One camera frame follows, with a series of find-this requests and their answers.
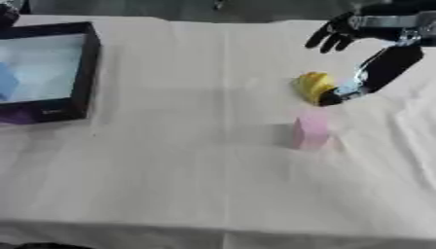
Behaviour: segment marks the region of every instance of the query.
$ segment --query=floor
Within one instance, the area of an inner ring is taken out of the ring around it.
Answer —
[[[212,10],[213,0],[30,0],[35,14],[147,16],[170,20],[268,22],[327,19],[355,6],[381,0],[227,0]]]

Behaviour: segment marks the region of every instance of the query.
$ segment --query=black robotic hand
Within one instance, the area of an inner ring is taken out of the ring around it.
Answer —
[[[321,52],[344,50],[358,39],[377,38],[400,46],[436,45],[436,1],[421,0],[364,7],[342,14],[324,24],[307,41]]]
[[[19,19],[19,10],[12,1],[0,1],[0,29],[12,27]]]

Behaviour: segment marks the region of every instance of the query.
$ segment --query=table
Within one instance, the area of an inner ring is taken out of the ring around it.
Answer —
[[[436,238],[434,49],[379,93],[328,107],[332,139],[303,152],[289,149],[291,124],[314,107],[290,80],[346,79],[383,42],[321,55],[303,48],[321,23],[306,20],[19,24],[82,20],[103,44],[91,116],[0,126],[0,241],[280,249],[338,242],[328,235]]]

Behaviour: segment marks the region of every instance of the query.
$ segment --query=blue block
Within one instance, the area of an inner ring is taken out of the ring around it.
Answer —
[[[14,93],[19,81],[5,63],[0,62],[0,100],[8,100]]]

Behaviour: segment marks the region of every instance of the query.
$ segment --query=metal part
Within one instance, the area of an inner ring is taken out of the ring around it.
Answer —
[[[421,39],[422,35],[418,30],[403,29],[396,45],[400,47],[410,46],[419,42]]]

